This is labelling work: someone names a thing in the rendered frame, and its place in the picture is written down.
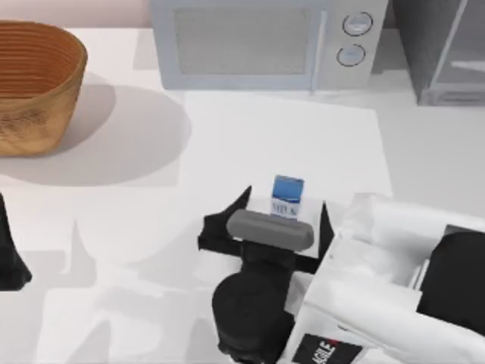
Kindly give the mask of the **pale microwave oven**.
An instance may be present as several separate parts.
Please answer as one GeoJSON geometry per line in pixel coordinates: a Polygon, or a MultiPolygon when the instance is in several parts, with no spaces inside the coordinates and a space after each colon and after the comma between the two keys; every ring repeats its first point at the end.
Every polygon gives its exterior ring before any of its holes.
{"type": "Polygon", "coordinates": [[[317,92],[363,87],[371,75],[389,0],[319,0],[319,2],[323,5],[323,11],[327,12],[321,88],[314,89],[313,73],[313,85],[310,89],[287,90],[317,92]],[[369,13],[373,18],[373,26],[365,35],[349,36],[343,30],[343,21],[348,15],[359,12],[369,13]],[[336,60],[337,52],[352,44],[360,45],[365,49],[365,60],[355,67],[343,67],[336,60]]]}

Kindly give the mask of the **round microwave knob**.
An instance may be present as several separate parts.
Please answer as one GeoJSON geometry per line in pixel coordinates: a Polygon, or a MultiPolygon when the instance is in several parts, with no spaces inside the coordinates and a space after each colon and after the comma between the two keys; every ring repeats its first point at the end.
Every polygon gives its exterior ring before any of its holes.
{"type": "Polygon", "coordinates": [[[336,55],[336,60],[343,67],[355,67],[361,64],[366,57],[366,51],[361,45],[352,44],[341,48],[336,55]]]}
{"type": "Polygon", "coordinates": [[[373,18],[367,12],[348,15],[343,21],[343,30],[349,36],[365,35],[373,26],[373,18]]]}

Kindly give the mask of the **pale grey rounded box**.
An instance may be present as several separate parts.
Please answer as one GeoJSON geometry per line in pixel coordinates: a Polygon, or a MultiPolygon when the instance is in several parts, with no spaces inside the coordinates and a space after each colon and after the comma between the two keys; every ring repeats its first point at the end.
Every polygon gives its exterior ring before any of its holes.
{"type": "Polygon", "coordinates": [[[314,242],[310,224],[245,209],[229,218],[227,230],[233,237],[296,252],[310,248],[314,242]]]}

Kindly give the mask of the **grey cabinet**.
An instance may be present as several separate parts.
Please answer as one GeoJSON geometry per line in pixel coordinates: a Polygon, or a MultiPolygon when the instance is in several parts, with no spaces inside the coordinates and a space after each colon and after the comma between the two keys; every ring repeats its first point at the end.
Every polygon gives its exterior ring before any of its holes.
{"type": "Polygon", "coordinates": [[[393,0],[421,106],[485,106],[485,0],[393,0]]]}

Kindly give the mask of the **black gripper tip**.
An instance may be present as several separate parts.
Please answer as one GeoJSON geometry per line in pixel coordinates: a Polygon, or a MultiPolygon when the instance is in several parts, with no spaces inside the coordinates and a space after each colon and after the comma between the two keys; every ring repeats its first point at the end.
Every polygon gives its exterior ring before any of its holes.
{"type": "Polygon", "coordinates": [[[22,290],[32,278],[14,244],[5,200],[0,193],[0,292],[22,290]]]}

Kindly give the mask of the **blue and white milk carton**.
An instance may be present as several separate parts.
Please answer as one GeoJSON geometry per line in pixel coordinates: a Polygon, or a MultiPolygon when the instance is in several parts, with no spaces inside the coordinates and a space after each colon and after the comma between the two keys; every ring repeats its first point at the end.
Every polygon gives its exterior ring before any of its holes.
{"type": "Polygon", "coordinates": [[[301,178],[277,175],[271,194],[271,215],[296,220],[304,186],[301,178]]]}

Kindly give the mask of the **microwave oven door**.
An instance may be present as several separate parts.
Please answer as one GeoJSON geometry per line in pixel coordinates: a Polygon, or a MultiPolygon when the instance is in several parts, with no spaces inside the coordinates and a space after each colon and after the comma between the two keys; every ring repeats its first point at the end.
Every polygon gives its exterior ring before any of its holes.
{"type": "Polygon", "coordinates": [[[166,89],[310,89],[319,0],[150,0],[166,89]]]}

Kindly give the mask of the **brown woven basket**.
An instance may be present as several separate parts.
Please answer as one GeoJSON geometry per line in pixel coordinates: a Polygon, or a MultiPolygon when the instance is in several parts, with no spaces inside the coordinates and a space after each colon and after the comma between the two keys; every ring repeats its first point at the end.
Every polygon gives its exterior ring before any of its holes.
{"type": "Polygon", "coordinates": [[[88,61],[72,33],[0,20],[0,157],[57,148],[74,115],[88,61]]]}

